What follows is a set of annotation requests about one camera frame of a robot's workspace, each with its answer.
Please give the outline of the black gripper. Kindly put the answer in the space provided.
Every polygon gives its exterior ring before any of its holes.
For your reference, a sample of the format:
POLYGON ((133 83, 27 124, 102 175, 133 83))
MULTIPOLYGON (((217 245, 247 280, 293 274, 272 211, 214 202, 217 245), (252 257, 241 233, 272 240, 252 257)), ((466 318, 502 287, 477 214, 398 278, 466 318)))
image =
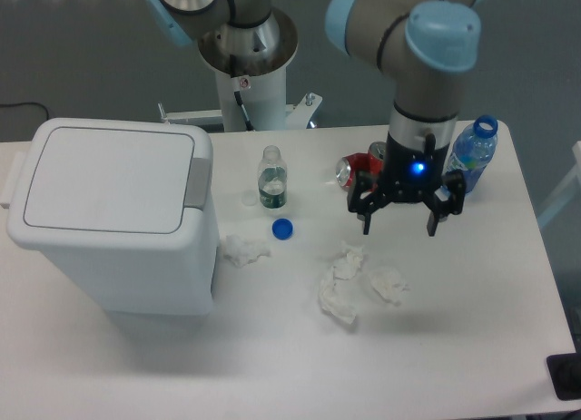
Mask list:
POLYGON ((430 210, 427 232, 434 237, 439 223, 449 215, 459 215, 464 207, 466 181, 461 170, 442 175, 448 146, 436 148, 433 133, 421 136, 419 150, 388 136, 381 172, 357 171, 348 190, 348 211, 362 221, 369 234, 371 217, 389 203, 424 203, 430 210), (446 188, 442 200, 438 192, 446 188))

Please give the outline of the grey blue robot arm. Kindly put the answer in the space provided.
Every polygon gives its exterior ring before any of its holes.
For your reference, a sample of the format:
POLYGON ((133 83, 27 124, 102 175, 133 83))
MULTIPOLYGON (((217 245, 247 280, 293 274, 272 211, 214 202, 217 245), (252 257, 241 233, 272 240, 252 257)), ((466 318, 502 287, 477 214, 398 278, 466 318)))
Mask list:
MULTIPOLYGON (((145 1, 165 35, 180 46, 196 43, 213 69, 226 130, 284 127, 286 68, 298 33, 271 0, 145 1)), ((349 211, 365 225, 391 203, 422 203, 434 235, 462 211, 466 184, 444 161, 478 58, 479 1, 331 0, 328 39, 396 84, 382 168, 357 173, 348 192, 349 211)))

